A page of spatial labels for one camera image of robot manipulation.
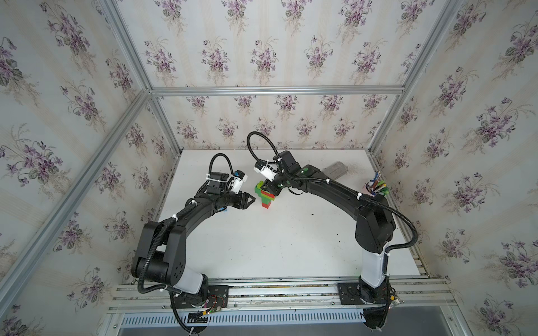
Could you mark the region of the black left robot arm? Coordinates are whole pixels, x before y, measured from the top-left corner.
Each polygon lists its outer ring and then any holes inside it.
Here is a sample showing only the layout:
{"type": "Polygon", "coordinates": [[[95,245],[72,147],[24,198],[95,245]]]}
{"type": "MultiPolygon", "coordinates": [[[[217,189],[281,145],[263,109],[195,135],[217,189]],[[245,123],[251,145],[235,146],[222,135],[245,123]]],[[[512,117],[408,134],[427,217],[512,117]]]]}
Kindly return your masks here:
{"type": "Polygon", "coordinates": [[[196,306],[208,300],[207,276],[186,265],[187,238],[203,221],[228,207],[248,209],[255,197],[241,191],[246,180],[240,170],[208,173],[204,185],[181,211],[144,225],[131,266],[139,293],[166,291],[196,306]]]}

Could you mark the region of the grey eraser block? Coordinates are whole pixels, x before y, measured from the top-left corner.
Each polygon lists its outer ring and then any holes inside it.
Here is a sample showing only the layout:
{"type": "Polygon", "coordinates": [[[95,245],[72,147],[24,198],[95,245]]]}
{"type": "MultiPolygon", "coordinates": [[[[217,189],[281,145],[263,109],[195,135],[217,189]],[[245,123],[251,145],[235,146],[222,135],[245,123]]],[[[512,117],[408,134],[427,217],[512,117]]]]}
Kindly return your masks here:
{"type": "Polygon", "coordinates": [[[325,167],[322,172],[330,179],[337,180],[348,173],[348,167],[344,163],[337,161],[325,167]]]}

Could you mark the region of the colourful pens bundle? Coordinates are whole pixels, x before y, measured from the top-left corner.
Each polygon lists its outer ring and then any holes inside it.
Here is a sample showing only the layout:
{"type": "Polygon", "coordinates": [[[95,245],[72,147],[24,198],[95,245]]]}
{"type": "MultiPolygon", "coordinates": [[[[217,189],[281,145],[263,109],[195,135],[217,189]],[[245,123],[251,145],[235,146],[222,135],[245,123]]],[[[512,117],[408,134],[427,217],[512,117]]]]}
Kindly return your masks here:
{"type": "Polygon", "coordinates": [[[368,188],[369,190],[374,192],[375,196],[377,195],[388,196],[389,195],[388,185],[382,179],[382,174],[380,171],[377,171],[375,173],[374,178],[372,178],[365,184],[365,188],[368,188]]]}

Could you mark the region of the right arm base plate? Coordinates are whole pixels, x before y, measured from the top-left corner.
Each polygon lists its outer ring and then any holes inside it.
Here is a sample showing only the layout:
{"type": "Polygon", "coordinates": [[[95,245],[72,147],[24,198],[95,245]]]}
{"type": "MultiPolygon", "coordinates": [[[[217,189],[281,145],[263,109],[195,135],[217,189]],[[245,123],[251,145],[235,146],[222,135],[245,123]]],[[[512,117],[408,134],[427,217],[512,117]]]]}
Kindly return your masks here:
{"type": "Polygon", "coordinates": [[[375,288],[359,279],[357,283],[339,283],[337,289],[341,305],[386,305],[396,299],[388,278],[375,288]]]}

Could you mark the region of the red long lego brick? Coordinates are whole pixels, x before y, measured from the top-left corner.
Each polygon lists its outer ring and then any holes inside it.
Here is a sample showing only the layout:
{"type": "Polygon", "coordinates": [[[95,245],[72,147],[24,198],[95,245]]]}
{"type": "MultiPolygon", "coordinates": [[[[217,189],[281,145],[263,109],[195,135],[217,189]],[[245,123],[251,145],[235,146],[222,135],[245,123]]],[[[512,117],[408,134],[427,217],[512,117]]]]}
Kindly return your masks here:
{"type": "Polygon", "coordinates": [[[263,199],[265,200],[268,200],[268,201],[273,201],[275,199],[275,196],[271,193],[266,193],[265,191],[261,191],[261,196],[263,197],[263,199]]]}

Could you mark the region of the aluminium frame profiles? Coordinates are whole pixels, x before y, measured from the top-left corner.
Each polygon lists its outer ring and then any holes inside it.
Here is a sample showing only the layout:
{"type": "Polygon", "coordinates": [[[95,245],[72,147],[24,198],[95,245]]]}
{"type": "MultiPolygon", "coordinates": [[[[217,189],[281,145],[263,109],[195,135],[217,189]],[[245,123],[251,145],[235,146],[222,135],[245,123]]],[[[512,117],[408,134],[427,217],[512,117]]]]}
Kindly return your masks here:
{"type": "Polygon", "coordinates": [[[460,1],[446,1],[441,8],[432,28],[429,30],[423,49],[419,52],[414,65],[411,67],[406,80],[402,85],[281,85],[281,86],[220,86],[220,87],[164,87],[158,88],[151,84],[142,62],[135,55],[135,46],[127,29],[127,25],[120,14],[115,1],[100,1],[102,12],[110,22],[112,32],[119,43],[120,49],[126,56],[127,63],[134,70],[134,77],[142,90],[135,100],[126,109],[115,124],[112,131],[106,136],[88,164],[83,168],[75,182],[71,184],[68,192],[60,203],[54,208],[46,219],[45,224],[39,228],[36,235],[21,252],[18,260],[7,272],[1,282],[1,311],[5,312],[20,295],[29,279],[36,272],[38,264],[44,257],[45,250],[49,248],[53,238],[60,232],[62,225],[66,224],[68,214],[73,211],[91,189],[91,185],[109,161],[113,152],[119,146],[120,140],[128,127],[135,121],[146,105],[150,105],[156,113],[159,126],[162,127],[172,151],[180,155],[181,151],[177,140],[172,134],[170,122],[158,101],[159,97],[187,97],[200,96],[234,96],[234,95],[364,95],[374,93],[387,93],[396,95],[396,103],[402,103],[404,97],[410,93],[411,87],[417,83],[419,75],[425,71],[426,65],[433,56],[438,43],[446,33],[450,21],[455,17],[460,1]]]}

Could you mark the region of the aluminium mounting rail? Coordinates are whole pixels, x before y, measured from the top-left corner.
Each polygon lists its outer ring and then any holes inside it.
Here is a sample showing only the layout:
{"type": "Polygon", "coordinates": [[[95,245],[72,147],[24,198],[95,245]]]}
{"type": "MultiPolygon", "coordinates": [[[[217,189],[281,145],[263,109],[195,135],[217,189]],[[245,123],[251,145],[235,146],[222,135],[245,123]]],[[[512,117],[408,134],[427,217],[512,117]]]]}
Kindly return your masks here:
{"type": "MultiPolygon", "coordinates": [[[[336,309],[349,306],[374,308],[384,305],[367,304],[355,297],[343,295],[357,292],[357,280],[352,277],[328,278],[266,278],[212,279],[210,286],[226,286],[220,298],[227,302],[226,311],[273,309],[336,309]]],[[[395,277],[390,280],[396,292],[397,307],[455,306],[456,299],[445,279],[427,277],[395,277]]],[[[107,313],[154,313],[170,311],[166,292],[140,294],[135,285],[119,285],[106,301],[107,313]]]]}

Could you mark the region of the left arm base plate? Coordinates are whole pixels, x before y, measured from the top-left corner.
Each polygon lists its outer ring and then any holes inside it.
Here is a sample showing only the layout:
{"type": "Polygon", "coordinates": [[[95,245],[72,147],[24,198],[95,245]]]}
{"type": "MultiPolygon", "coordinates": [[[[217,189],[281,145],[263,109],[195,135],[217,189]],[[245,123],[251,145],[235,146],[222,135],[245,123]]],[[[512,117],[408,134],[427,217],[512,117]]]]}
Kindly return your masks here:
{"type": "Polygon", "coordinates": [[[227,307],[230,287],[227,285],[202,286],[197,294],[174,294],[177,309],[198,309],[220,311],[227,307]]]}

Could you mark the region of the pink pen cup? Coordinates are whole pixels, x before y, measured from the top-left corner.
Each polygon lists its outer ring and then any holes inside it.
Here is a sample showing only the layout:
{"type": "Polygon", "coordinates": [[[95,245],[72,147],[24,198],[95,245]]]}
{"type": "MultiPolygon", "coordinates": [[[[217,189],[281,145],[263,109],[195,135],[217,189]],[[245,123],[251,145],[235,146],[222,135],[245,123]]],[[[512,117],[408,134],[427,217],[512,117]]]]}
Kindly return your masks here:
{"type": "Polygon", "coordinates": [[[375,197],[375,193],[369,190],[368,188],[364,188],[363,192],[371,197],[375,197]]]}

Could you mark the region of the green long lego brick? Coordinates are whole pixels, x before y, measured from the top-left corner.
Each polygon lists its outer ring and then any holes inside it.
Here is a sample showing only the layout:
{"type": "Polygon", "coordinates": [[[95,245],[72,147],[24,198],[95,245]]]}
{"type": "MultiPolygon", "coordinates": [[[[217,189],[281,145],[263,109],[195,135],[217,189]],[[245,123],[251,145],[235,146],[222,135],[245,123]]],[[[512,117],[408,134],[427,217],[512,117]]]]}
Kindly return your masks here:
{"type": "Polygon", "coordinates": [[[262,193],[262,190],[258,186],[254,189],[254,191],[261,199],[263,199],[264,195],[262,193]]]}

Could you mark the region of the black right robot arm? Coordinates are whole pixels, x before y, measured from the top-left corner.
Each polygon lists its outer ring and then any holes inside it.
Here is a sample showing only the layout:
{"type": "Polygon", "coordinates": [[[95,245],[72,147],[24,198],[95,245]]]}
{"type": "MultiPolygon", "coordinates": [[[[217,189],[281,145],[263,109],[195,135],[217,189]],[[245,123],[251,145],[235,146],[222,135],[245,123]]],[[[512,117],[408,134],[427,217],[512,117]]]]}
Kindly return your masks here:
{"type": "Polygon", "coordinates": [[[412,221],[390,207],[384,196],[353,190],[312,165],[302,167],[289,151],[281,152],[272,161],[258,159],[254,170],[266,178],[264,188],[275,196],[284,188],[295,188],[326,200],[354,219],[354,238],[364,250],[358,284],[361,301],[374,304],[390,298],[389,254],[416,245],[418,231],[412,221]],[[412,233],[408,242],[390,243],[396,229],[396,217],[412,233]]]}

